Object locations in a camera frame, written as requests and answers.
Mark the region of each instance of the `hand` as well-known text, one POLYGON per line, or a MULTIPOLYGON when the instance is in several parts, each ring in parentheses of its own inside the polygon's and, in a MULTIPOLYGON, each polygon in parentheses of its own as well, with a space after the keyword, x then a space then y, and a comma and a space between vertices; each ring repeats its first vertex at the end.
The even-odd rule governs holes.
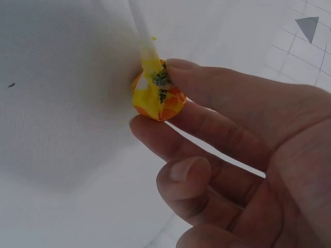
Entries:
POLYGON ((170 123, 266 174, 134 118, 133 134, 168 162, 161 196, 194 226, 177 247, 331 247, 331 95, 178 59, 167 69, 195 102, 170 123))

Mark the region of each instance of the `white sheet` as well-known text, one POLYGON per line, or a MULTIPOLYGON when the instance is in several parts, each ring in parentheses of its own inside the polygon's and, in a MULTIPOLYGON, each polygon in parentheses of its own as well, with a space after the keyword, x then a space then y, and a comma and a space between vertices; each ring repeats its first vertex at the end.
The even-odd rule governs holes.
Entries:
MULTIPOLYGON (((163 162, 128 128, 140 63, 127 2, 95 3, 0 2, 1 247, 143 247, 171 215, 163 162)), ((287 3, 140 1, 162 58, 247 73, 287 3)))

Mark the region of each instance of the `white tile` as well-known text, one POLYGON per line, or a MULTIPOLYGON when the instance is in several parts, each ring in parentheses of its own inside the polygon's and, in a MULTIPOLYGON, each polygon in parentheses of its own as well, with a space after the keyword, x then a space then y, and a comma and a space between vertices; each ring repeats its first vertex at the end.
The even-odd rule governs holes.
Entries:
POLYGON ((287 52, 272 46, 267 52, 264 63, 276 71, 280 71, 287 56, 287 52))
POLYGON ((311 4, 318 6, 322 9, 325 9, 328 12, 331 12, 331 2, 330 0, 308 0, 311 4))
POLYGON ((306 8, 306 2, 305 1, 302 1, 302 0, 295 0, 293 1, 293 3, 291 4, 290 6, 291 9, 294 9, 298 12, 301 12, 303 13, 305 8, 306 8))
POLYGON ((282 73, 298 81, 298 83, 315 85, 319 69, 299 58, 289 55, 282 69, 282 73))
POLYGON ((259 73, 256 74, 256 76, 259 76, 260 78, 270 80, 275 80, 277 75, 278 72, 268 66, 263 66, 259 73))
POLYGON ((331 76, 321 72, 316 86, 331 93, 331 76))
POLYGON ((292 45, 293 39, 294 35, 286 32, 285 30, 280 30, 277 33, 276 40, 273 42, 273 45, 288 51, 292 45))
POLYGON ((308 17, 319 17, 319 22, 324 25, 331 27, 331 14, 325 10, 315 7, 314 5, 308 4, 304 10, 304 14, 308 17))
POLYGON ((320 68, 324 56, 324 51, 299 38, 294 40, 290 53, 318 68, 320 68))
POLYGON ((296 23, 296 19, 300 19, 302 18, 302 14, 294 11, 294 10, 290 10, 290 15, 291 15, 291 19, 290 21, 284 26, 284 29, 287 30, 288 32, 295 34, 296 32, 299 32, 300 27, 298 26, 298 24, 296 23))
POLYGON ((288 76, 284 75, 283 73, 279 74, 276 81, 282 82, 282 83, 287 83, 287 84, 298 84, 297 81, 295 81, 294 79, 289 78, 288 76))
POLYGON ((322 71, 326 72, 327 74, 331 75, 331 55, 325 54, 322 71))

